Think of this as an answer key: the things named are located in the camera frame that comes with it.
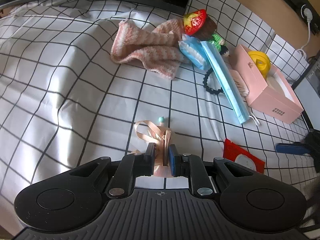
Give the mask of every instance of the green crochet toy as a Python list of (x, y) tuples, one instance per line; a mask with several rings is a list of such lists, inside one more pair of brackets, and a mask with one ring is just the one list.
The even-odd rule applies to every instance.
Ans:
[(224, 45), (225, 40), (219, 35), (219, 34), (212, 34), (212, 39), (209, 40), (216, 49), (219, 51), (220, 55), (223, 57), (228, 57), (229, 56), (229, 50), (228, 48)]

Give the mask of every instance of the face mask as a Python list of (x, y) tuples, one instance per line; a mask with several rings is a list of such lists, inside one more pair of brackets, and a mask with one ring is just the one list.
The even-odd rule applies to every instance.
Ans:
[(256, 122), (256, 118), (249, 115), (248, 109), (242, 100), (239, 90), (236, 87), (228, 67), (224, 63), (218, 50), (214, 45), (207, 41), (201, 41), (201, 45), (226, 97), (228, 98), (228, 101), (239, 119), (240, 124), (248, 121), (250, 117)]

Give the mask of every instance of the open pink box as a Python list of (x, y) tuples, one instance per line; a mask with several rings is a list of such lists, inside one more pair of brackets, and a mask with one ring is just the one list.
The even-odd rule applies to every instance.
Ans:
[(232, 68), (240, 73), (248, 86), (250, 91), (246, 97), (248, 106), (285, 123), (292, 123), (303, 111), (296, 94), (281, 71), (272, 64), (269, 75), (273, 76), (280, 84), (285, 96), (268, 86), (257, 66), (248, 55), (247, 52), (249, 51), (251, 50), (247, 47), (238, 45), (229, 59)]

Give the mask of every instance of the gray metal panel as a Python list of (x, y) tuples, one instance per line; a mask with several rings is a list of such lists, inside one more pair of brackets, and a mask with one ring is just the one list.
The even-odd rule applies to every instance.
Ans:
[(16, 240), (288, 240), (308, 239), (295, 229), (277, 234), (251, 232), (228, 221), (212, 200), (193, 197), (187, 189), (135, 189), (111, 200), (89, 225), (73, 232), (46, 234), (22, 231)]

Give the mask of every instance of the checkered tablecloth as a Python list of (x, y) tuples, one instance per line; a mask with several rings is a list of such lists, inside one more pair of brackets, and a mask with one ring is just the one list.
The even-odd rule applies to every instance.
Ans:
[[(289, 81), (307, 62), (263, 20), (235, 0), (190, 0), (205, 8), (232, 52), (237, 44), (266, 52)], [(172, 143), (212, 161), (229, 138), (266, 162), (265, 174), (304, 192), (316, 176), (310, 156), (275, 152), (275, 144), (302, 140), (302, 118), (287, 125), (252, 110), (261, 126), (240, 125), (223, 94), (208, 94), (204, 72), (179, 68), (173, 81), (141, 64), (115, 64), (110, 49), (120, 20), (153, 30), (179, 17), (167, 11), (114, 0), (45, 0), (14, 8), (0, 20), (0, 225), (20, 230), (13, 202), (31, 183), (100, 156), (113, 161), (147, 144), (133, 124), (164, 116)], [(214, 77), (212, 86), (217, 86)], [(187, 187), (185, 178), (140, 177), (137, 186)]]

